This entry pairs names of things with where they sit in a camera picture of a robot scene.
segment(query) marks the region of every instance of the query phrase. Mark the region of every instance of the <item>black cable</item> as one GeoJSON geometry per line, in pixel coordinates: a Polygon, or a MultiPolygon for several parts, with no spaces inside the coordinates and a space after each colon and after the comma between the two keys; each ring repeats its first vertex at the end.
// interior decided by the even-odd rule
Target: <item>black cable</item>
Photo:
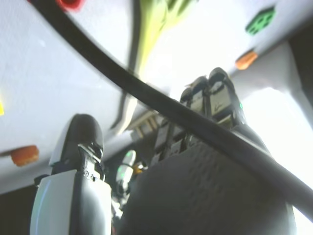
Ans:
{"type": "Polygon", "coordinates": [[[280,191],[288,202],[313,222],[313,191],[269,155],[226,129],[191,111],[128,73],[93,44],[55,0],[33,0],[33,5],[54,29],[108,79],[141,102],[159,111],[207,144],[223,152],[280,191]]]}

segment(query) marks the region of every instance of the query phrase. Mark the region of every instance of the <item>orange object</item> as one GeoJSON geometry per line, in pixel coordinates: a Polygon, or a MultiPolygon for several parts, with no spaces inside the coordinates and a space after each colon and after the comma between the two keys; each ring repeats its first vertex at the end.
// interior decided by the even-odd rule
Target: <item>orange object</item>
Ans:
{"type": "Polygon", "coordinates": [[[31,145],[11,151],[11,158],[15,165],[23,166],[38,160],[39,150],[31,145]]]}
{"type": "Polygon", "coordinates": [[[236,67],[239,70],[246,70],[258,58],[258,54],[250,50],[236,61],[236,67]]]}

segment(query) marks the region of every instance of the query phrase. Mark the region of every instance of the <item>green hexagonal object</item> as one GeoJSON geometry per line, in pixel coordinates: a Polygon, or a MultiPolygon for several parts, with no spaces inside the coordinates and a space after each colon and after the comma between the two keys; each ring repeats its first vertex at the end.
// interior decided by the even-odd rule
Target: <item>green hexagonal object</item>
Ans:
{"type": "Polygon", "coordinates": [[[246,27],[246,32],[252,36],[267,27],[275,15],[274,7],[260,11],[246,27]]]}

